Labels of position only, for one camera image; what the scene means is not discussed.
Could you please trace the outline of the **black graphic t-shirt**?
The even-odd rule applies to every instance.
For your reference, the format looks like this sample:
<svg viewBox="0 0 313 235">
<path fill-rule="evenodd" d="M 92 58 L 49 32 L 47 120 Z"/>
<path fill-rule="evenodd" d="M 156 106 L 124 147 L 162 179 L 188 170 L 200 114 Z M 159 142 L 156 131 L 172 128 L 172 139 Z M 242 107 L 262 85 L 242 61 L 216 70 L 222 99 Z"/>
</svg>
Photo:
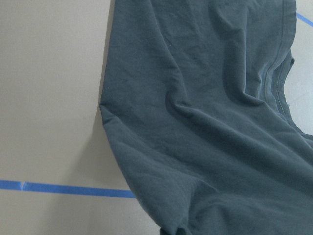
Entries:
<svg viewBox="0 0 313 235">
<path fill-rule="evenodd" d="M 117 0 L 100 100 L 162 235 L 310 235 L 313 138 L 293 122 L 293 0 Z"/>
</svg>

